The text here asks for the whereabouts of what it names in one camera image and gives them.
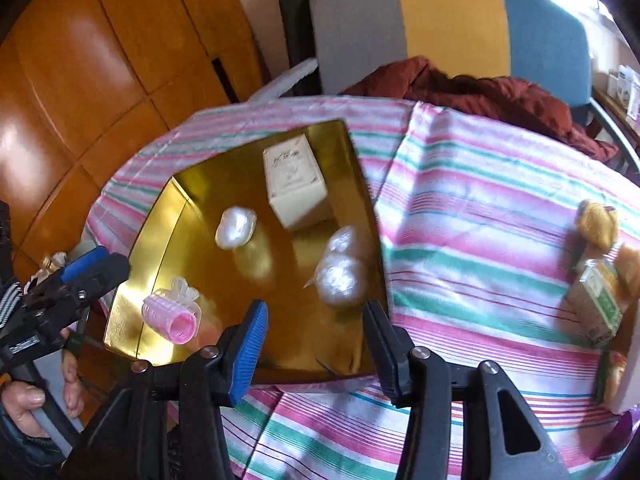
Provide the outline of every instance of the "gold box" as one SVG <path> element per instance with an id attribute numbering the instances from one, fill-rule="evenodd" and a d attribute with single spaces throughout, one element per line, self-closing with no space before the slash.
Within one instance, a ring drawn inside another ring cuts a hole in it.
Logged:
<path id="1" fill-rule="evenodd" d="M 324 176 L 333 217 L 288 232 L 269 204 L 262 152 L 301 134 Z M 253 209 L 257 225 L 246 245 L 223 251 L 214 235 L 222 212 L 233 205 Z M 368 297 L 386 309 L 376 220 L 342 121 L 274 134 L 181 171 L 166 184 L 138 235 L 130 254 L 131 276 L 116 292 L 104 343 L 155 365 L 180 361 L 215 343 L 220 328 L 239 323 L 258 298 L 269 307 L 269 330 L 255 384 L 370 376 L 375 370 L 363 339 L 361 308 L 332 308 L 319 300 L 315 286 L 305 286 L 329 237 L 345 225 L 374 241 Z M 142 300 L 157 288 L 170 288 L 174 276 L 184 276 L 201 295 L 200 330 L 184 346 L 160 337 L 141 316 Z"/>

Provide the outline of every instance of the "purple object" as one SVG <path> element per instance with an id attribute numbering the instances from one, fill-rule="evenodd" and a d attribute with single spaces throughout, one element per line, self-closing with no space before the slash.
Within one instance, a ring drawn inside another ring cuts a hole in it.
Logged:
<path id="1" fill-rule="evenodd" d="M 591 459 L 605 460 L 625 449 L 638 430 L 638 426 L 640 426 L 640 408 L 636 406 L 622 414 L 615 428 L 591 455 Z"/>
<path id="2" fill-rule="evenodd" d="M 152 294 L 142 304 L 142 319 L 174 344 L 187 343 L 198 331 L 195 314 L 178 301 Z"/>

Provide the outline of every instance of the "wooden cabinet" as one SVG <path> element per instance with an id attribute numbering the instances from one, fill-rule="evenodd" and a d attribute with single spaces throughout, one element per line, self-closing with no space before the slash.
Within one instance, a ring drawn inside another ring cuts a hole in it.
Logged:
<path id="1" fill-rule="evenodd" d="M 0 199 L 20 278 L 75 245 L 137 150 L 262 83 L 239 0 L 32 0 L 0 44 Z"/>

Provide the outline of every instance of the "dark sleeve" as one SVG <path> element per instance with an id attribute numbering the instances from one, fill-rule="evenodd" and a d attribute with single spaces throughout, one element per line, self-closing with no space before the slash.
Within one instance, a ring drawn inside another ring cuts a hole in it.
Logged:
<path id="1" fill-rule="evenodd" d="M 0 480 L 53 480 L 64 460 L 50 438 L 23 434 L 0 402 Z"/>

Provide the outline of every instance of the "silver bolt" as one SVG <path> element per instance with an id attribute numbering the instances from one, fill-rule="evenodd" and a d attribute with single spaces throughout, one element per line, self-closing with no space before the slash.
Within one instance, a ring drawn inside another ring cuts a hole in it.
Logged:
<path id="1" fill-rule="evenodd" d="M 218 350 L 217 346 L 205 346 L 202 350 L 200 350 L 200 355 L 205 359 L 213 359 L 214 357 L 218 357 L 220 355 L 220 350 Z"/>
<path id="2" fill-rule="evenodd" d="M 498 363 L 494 363 L 493 361 L 483 361 L 480 366 L 482 370 L 491 375 L 495 375 L 500 371 Z"/>
<path id="3" fill-rule="evenodd" d="M 131 371 L 135 374 L 141 374 L 142 372 L 146 372 L 149 368 L 149 361 L 145 361 L 144 359 L 140 359 L 140 361 L 135 361 L 131 365 Z"/>
<path id="4" fill-rule="evenodd" d="M 426 346 L 414 346 L 411 349 L 411 355 L 417 359 L 428 359 L 431 355 L 431 350 Z"/>

